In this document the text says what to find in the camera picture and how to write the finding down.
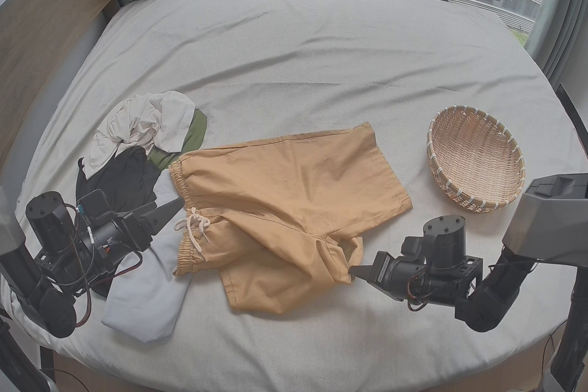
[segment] light blue cloth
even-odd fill
[[[153,192],[157,205],[169,203],[179,196],[168,169],[161,172]],[[185,212],[180,209],[153,238],[151,248],[143,252],[143,264],[114,278],[104,307],[104,325],[143,343],[165,343],[169,339],[192,278],[191,274],[179,278],[172,274],[183,234],[183,230],[175,231],[173,226],[184,217]],[[117,272],[136,262],[137,256],[129,253]]]

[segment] bamboo basket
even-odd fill
[[[439,187],[471,211],[494,211],[523,192],[525,160],[515,138],[478,108],[438,112],[427,132],[427,157]]]

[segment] bed frame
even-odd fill
[[[7,0],[0,6],[0,170],[45,81],[90,22],[117,8],[116,0]]]

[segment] black garment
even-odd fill
[[[96,174],[86,180],[82,159],[77,161],[79,171],[75,187],[76,200],[100,189],[107,196],[114,212],[126,212],[155,201],[153,186],[161,170],[147,160],[140,146],[129,147],[112,157]]]

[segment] drawstring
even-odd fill
[[[192,245],[194,245],[194,248],[196,249],[196,251],[198,253],[200,253],[200,255],[202,255],[202,258],[204,258],[204,261],[207,262],[208,260],[204,256],[204,253],[202,253],[202,247],[200,246],[198,241],[195,239],[194,234],[192,234],[192,223],[195,223],[195,222],[198,223],[198,230],[200,231],[200,234],[202,235],[202,237],[204,237],[207,242],[210,242],[210,240],[208,240],[208,237],[206,236],[206,233],[204,232],[205,229],[210,226],[210,220],[208,220],[204,216],[196,213],[195,207],[192,208],[192,210],[190,211],[190,214],[186,217],[186,219],[178,220],[176,222],[176,224],[174,225],[173,229],[174,230],[181,230],[183,228],[187,228],[187,234],[190,237],[190,241],[192,242]]]

